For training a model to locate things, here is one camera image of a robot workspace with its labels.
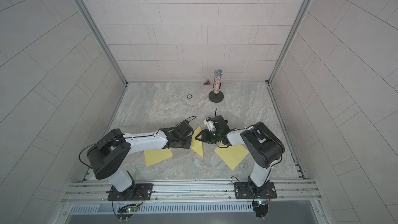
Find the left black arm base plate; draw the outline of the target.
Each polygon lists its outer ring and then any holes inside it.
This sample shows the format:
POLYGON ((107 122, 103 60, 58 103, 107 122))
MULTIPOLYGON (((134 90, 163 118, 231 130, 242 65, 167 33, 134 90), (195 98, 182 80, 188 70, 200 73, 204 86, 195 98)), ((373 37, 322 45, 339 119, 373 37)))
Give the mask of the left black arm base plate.
POLYGON ((132 184, 123 192, 116 190, 115 186, 112 186, 108 194, 108 201, 146 201, 150 200, 153 190, 153 184, 132 184))

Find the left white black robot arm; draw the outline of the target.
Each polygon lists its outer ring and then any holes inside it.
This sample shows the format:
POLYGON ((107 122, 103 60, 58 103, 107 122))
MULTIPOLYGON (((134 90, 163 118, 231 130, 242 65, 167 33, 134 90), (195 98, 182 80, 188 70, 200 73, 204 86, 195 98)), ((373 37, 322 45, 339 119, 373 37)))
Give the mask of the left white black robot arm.
POLYGON ((88 158, 84 165, 93 170, 96 179, 105 179, 117 192, 125 192, 134 185, 132 176, 121 166, 128 155, 153 149, 188 149, 192 135, 193 128, 182 124, 142 134, 124 134, 113 129, 97 143, 83 148, 88 158))

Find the colourful tube on black stand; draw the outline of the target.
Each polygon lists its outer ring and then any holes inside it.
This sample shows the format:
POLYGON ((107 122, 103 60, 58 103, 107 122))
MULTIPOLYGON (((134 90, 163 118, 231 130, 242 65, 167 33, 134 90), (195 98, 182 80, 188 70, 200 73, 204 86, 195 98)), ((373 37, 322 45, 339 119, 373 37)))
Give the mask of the colourful tube on black stand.
POLYGON ((217 69, 214 71, 213 90, 208 95, 210 101, 214 103, 222 102, 224 99, 224 94, 220 91, 222 76, 223 76, 223 71, 221 69, 217 69))

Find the left controller circuit board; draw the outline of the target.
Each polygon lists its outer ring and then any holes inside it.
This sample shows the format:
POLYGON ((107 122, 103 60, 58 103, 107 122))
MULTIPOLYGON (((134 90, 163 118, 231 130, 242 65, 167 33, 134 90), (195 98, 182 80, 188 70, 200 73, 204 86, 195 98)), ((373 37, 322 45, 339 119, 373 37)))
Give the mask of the left controller circuit board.
POLYGON ((128 204, 125 206, 122 206, 120 208, 118 208, 117 210, 117 215, 118 218, 120 219, 129 219, 130 217, 132 217, 134 215, 135 212, 138 211, 138 209, 140 208, 140 206, 138 206, 137 204, 128 204))

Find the right controller circuit board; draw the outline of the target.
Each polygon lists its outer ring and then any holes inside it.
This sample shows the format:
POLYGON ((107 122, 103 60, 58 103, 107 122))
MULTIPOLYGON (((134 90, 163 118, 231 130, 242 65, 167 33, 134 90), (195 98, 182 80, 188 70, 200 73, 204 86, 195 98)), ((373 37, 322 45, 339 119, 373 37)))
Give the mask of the right controller circuit board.
POLYGON ((262 201, 252 201, 252 207, 256 218, 265 218, 269 211, 269 205, 262 201))

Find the aluminium mounting rail frame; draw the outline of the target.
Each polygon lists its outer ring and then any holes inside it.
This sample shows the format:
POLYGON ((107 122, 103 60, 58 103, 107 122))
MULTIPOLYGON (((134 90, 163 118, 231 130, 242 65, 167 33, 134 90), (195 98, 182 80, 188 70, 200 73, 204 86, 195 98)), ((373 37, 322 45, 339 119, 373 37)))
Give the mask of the aluminium mounting rail frame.
MULTIPOLYGON (((143 183, 153 184, 149 203, 174 203, 174 202, 231 202, 237 201, 241 194, 242 186, 235 189, 236 180, 210 179, 210 180, 144 180, 143 183)), ((276 193, 271 202, 294 200, 321 200, 321 193, 313 179, 288 178, 272 179, 274 186, 266 191, 276 193)), ((110 183, 105 181, 87 181, 71 183, 66 194, 61 199, 63 204, 100 204, 111 203, 108 191, 110 183)))

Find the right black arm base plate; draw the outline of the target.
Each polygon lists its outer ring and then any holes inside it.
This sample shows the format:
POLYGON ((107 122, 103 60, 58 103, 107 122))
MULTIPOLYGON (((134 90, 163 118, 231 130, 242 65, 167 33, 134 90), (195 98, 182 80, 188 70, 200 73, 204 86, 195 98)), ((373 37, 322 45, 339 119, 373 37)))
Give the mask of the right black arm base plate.
POLYGON ((261 187, 248 182, 235 182, 236 199, 276 199, 277 193, 273 182, 269 181, 261 187))

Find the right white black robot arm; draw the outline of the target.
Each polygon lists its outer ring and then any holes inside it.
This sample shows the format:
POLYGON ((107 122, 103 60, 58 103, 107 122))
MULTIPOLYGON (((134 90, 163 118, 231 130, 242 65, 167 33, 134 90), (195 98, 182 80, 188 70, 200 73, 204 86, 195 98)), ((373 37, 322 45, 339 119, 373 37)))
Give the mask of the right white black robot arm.
POLYGON ((285 152, 283 143, 261 121, 245 129, 232 130, 227 124, 213 123, 211 130, 202 130, 194 137, 207 144, 222 143, 226 148, 245 145, 255 161, 254 169, 248 177, 248 188, 253 193, 266 186, 273 166, 282 161, 285 152))

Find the controller circuit board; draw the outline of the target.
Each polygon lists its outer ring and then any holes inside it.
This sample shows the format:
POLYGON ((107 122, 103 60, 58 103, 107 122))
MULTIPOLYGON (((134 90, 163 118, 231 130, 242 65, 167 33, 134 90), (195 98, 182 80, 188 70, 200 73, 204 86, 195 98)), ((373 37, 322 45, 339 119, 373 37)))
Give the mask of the controller circuit board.
POLYGON ((252 207, 256 218, 265 218, 269 211, 269 205, 262 201, 252 201, 252 207))
POLYGON ((130 217, 132 217, 134 215, 135 212, 138 211, 138 209, 140 208, 140 206, 138 206, 137 204, 128 204, 125 206, 122 206, 120 208, 118 208, 117 210, 117 215, 118 218, 120 219, 129 219, 130 217))

